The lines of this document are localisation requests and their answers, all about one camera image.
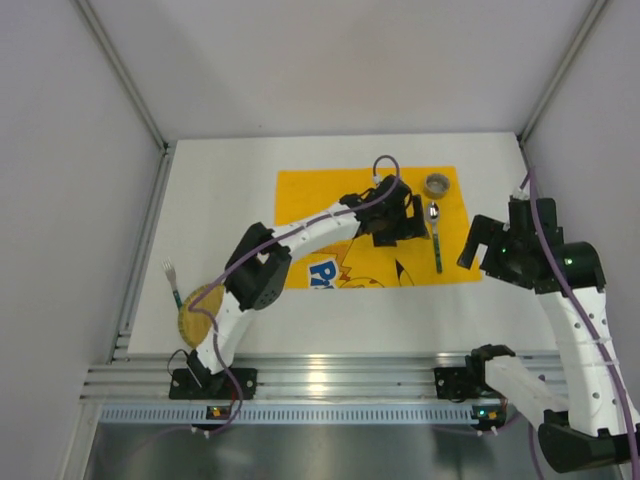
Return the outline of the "yellow cartoon placemat cloth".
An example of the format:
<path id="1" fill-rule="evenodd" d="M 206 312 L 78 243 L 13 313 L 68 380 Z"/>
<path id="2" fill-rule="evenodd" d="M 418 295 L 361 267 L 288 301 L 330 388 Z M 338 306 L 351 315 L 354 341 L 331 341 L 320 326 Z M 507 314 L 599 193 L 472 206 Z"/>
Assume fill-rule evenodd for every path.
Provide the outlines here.
<path id="1" fill-rule="evenodd" d="M 363 289 L 444 285 L 482 279 L 477 262 L 469 269 L 457 265 L 469 231 L 469 217 L 453 166 L 403 167 L 403 181 L 427 204 L 424 182 L 431 174 L 450 181 L 440 209 L 438 235 L 443 271 L 436 270 L 433 243 L 426 238 L 401 241 L 395 247 L 376 247 L 372 237 L 342 241 L 294 263 L 287 289 Z M 371 187 L 370 168 L 294 170 L 278 174 L 274 223 L 283 225 L 320 212 L 349 193 Z"/>

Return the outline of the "fork with green handle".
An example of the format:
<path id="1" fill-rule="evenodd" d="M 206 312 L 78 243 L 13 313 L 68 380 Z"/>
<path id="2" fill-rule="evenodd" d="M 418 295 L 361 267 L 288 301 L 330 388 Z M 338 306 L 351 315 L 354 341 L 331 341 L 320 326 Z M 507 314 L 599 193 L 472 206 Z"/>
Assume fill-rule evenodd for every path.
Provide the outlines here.
<path id="1" fill-rule="evenodd" d="M 182 307 L 182 299 L 177 285 L 177 274 L 175 267 L 169 258 L 162 261 L 162 269 L 167 281 L 169 282 L 176 307 L 178 310 L 180 310 Z"/>

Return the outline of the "round woven bamboo plate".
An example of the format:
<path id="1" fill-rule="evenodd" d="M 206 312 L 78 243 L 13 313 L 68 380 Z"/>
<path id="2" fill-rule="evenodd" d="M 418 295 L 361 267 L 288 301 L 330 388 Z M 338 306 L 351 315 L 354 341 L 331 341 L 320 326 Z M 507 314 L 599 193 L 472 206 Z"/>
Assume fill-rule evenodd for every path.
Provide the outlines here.
<path id="1" fill-rule="evenodd" d="M 195 349 L 207 337 L 212 325 L 207 315 L 189 310 L 189 305 L 206 289 L 207 286 L 203 285 L 194 290 L 182 301 L 178 312 L 178 331 L 182 340 L 192 349 Z M 216 286 L 201 300 L 197 308 L 205 309 L 216 316 L 222 304 L 223 294 L 224 287 L 222 285 Z"/>

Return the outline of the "spoon with green handle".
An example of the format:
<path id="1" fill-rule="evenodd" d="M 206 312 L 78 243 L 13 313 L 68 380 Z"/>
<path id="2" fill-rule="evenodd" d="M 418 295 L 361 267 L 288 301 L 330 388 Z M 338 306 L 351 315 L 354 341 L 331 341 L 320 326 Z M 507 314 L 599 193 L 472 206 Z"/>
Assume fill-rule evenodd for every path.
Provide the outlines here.
<path id="1" fill-rule="evenodd" d="M 428 224 L 431 227 L 431 235 L 433 240 L 434 247 L 434 256 L 435 256 L 435 265 L 436 272 L 438 274 L 443 273 L 443 265 L 442 265 L 442 256 L 441 256 L 441 248 L 440 248 L 440 238 L 439 238 L 439 230 L 438 230 L 438 222 L 440 219 L 440 210 L 439 206 L 435 201 L 430 201 L 426 206 L 425 218 Z"/>

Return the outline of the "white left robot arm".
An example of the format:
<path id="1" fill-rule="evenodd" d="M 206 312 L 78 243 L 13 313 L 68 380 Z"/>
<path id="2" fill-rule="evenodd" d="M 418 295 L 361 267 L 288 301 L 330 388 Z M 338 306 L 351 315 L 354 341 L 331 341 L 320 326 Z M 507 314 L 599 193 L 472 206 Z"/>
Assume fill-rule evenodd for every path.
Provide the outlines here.
<path id="1" fill-rule="evenodd" d="M 388 175 L 362 194 L 341 197 L 327 209 L 277 227 L 251 225 L 223 273 L 186 304 L 209 329 L 187 357 L 187 371 L 201 389 L 210 387 L 233 363 L 253 313 L 281 295 L 291 266 L 301 258 L 363 235 L 376 247 L 427 235 L 421 197 L 397 175 Z"/>

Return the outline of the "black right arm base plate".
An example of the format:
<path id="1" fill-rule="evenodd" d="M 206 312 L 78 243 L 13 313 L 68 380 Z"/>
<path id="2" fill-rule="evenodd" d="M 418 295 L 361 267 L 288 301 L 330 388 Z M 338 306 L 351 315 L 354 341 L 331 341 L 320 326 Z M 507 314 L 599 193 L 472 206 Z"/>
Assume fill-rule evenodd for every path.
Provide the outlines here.
<path id="1" fill-rule="evenodd" d="M 500 395 L 485 388 L 465 367 L 436 367 L 433 370 L 437 398 L 453 403 L 497 399 Z"/>

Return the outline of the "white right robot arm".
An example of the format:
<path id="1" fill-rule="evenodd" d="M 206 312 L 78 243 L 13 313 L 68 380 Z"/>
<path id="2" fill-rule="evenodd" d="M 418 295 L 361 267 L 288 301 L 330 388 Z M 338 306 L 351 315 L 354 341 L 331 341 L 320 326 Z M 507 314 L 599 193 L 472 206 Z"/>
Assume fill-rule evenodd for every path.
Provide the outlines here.
<path id="1" fill-rule="evenodd" d="M 620 371 L 606 312 L 605 276 L 587 242 L 567 243 L 551 198 L 511 198 L 509 219 L 474 217 L 460 267 L 480 263 L 494 279 L 531 290 L 553 331 L 567 385 L 564 397 L 505 345 L 484 345 L 465 358 L 477 389 L 506 398 L 537 434 L 548 465 L 569 473 L 630 464 L 639 476 L 639 410 Z"/>

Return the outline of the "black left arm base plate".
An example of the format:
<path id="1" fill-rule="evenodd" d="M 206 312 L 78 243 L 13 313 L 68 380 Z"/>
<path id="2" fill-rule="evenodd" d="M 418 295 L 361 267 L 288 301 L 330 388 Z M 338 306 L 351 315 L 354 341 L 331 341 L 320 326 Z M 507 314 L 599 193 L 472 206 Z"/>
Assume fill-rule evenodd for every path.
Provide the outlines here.
<path id="1" fill-rule="evenodd" d="M 253 368 L 232 368 L 235 381 L 224 371 L 211 375 L 194 372 L 188 367 L 175 369 L 171 374 L 171 400 L 244 400 L 254 398 L 258 371 Z"/>

